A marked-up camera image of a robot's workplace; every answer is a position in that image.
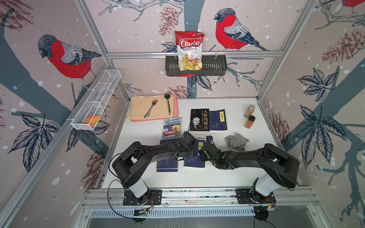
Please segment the Treehouse colourful paperback book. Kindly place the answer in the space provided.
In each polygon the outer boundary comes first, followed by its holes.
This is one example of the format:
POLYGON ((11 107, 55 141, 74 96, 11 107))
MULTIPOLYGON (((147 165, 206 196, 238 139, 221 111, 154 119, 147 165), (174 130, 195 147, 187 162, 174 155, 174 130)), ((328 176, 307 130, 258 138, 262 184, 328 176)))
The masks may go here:
POLYGON ((181 118, 166 118, 163 125, 162 140, 170 140, 180 137, 181 118))

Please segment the grey striped cloth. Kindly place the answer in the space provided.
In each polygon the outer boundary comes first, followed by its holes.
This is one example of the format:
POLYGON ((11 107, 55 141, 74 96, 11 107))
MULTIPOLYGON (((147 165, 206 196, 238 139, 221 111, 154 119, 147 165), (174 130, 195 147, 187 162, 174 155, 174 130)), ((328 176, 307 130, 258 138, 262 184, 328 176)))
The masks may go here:
POLYGON ((224 139, 229 147, 232 147, 239 152, 244 152, 245 146, 249 142, 249 139, 243 137, 239 133, 235 133, 235 135, 228 135, 224 139))

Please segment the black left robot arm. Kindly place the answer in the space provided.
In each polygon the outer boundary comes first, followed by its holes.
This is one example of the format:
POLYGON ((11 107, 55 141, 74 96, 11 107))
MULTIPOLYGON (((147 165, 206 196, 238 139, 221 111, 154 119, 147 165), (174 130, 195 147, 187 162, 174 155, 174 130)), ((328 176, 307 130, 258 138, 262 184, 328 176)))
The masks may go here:
POLYGON ((177 161, 179 158, 192 157, 196 144, 197 139, 188 132, 184 132, 182 138, 170 139, 154 146, 142 145, 137 141, 113 161, 112 168, 124 188, 129 189, 136 198, 145 200, 149 197, 149 189, 142 175, 149 164, 165 159, 177 161))

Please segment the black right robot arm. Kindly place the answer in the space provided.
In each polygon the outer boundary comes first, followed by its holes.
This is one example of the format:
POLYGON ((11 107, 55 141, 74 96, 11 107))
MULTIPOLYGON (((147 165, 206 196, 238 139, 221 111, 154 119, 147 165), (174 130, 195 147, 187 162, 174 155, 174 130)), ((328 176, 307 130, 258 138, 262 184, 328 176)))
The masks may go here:
POLYGON ((263 169, 266 173, 255 179, 250 190, 252 196, 267 197, 279 187, 293 190, 297 184, 299 160, 270 143, 254 151, 222 152, 215 144, 205 142, 199 150, 199 155, 204 162, 210 161, 220 170, 243 167, 263 169))

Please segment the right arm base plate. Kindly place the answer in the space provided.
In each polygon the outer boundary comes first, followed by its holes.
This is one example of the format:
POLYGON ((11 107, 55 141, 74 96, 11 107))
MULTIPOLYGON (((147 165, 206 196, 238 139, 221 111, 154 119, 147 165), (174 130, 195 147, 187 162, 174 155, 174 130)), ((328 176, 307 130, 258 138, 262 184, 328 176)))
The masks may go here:
POLYGON ((236 189, 236 198, 239 204, 275 204, 276 199, 273 193, 263 196, 257 191, 249 188, 236 189))

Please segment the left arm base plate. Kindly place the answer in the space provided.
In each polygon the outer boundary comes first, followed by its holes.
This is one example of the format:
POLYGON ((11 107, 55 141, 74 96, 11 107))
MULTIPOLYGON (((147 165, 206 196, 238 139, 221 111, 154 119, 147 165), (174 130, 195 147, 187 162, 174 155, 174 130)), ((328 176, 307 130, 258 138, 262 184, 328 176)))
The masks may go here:
POLYGON ((131 190, 126 190, 124 194, 124 206, 152 206, 160 205, 162 198, 161 190, 147 190, 147 192, 141 196, 136 197, 131 190))

